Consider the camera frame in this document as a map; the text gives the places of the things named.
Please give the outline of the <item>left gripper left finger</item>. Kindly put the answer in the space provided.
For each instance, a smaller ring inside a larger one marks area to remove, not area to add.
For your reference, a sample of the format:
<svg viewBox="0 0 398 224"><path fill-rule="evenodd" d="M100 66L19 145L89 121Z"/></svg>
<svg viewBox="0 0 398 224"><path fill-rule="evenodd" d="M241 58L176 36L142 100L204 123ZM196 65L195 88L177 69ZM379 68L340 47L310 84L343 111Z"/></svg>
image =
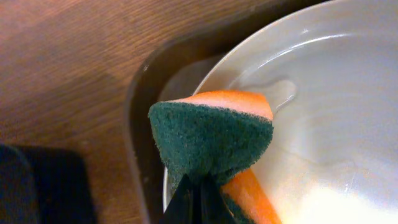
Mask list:
<svg viewBox="0 0 398 224"><path fill-rule="evenodd" d="M194 187L184 175L159 224L192 224L194 208Z"/></svg>

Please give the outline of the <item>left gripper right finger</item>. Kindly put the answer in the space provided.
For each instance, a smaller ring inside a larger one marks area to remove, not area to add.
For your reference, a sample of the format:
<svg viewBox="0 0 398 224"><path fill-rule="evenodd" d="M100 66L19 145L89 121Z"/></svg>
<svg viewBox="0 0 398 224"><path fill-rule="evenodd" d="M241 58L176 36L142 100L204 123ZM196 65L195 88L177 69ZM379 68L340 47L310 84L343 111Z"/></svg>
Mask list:
<svg viewBox="0 0 398 224"><path fill-rule="evenodd" d="M202 224L236 224L211 175L201 182L200 208Z"/></svg>

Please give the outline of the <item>green orange sponge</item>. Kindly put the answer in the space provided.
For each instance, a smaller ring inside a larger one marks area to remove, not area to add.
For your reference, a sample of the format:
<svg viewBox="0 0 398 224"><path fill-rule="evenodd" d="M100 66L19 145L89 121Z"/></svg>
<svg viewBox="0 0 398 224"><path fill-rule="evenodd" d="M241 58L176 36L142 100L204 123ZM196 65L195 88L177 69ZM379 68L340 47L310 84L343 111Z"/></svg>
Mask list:
<svg viewBox="0 0 398 224"><path fill-rule="evenodd" d="M251 169L274 131L264 95L208 91L155 103L148 117L173 195L184 175L194 187L193 223L202 223L200 185L207 175L220 189L236 223L280 222Z"/></svg>

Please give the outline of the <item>grey-white plate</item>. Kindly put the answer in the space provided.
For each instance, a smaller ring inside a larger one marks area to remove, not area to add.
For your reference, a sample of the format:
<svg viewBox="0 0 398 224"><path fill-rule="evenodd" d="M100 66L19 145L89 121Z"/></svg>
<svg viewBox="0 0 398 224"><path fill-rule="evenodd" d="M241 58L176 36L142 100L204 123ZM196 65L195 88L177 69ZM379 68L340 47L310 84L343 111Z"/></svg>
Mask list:
<svg viewBox="0 0 398 224"><path fill-rule="evenodd" d="M253 165L283 223L397 222L397 0L328 1L257 31L197 92L262 93Z"/></svg>

